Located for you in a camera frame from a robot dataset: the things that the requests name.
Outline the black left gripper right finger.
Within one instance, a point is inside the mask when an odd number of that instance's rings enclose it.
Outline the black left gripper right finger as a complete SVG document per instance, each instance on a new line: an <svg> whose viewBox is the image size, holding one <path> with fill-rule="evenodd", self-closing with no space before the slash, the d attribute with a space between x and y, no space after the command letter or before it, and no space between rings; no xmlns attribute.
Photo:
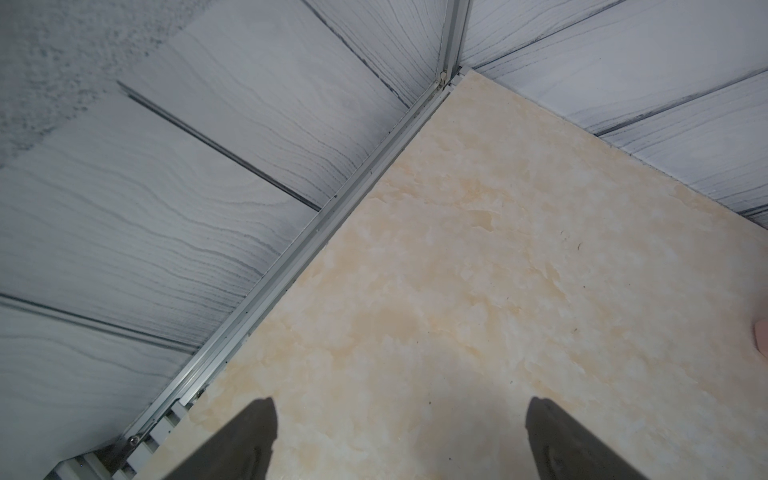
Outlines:
<svg viewBox="0 0 768 480"><path fill-rule="evenodd" d="M525 427L540 479L646 479L551 399L530 399Z"/></svg>

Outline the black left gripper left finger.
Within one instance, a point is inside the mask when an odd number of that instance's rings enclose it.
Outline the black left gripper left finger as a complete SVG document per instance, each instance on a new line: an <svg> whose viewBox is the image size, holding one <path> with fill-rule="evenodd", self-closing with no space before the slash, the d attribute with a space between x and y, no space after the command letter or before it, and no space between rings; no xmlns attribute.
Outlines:
<svg viewBox="0 0 768 480"><path fill-rule="evenodd" d="M253 400L165 479L264 480L277 437L274 400Z"/></svg>

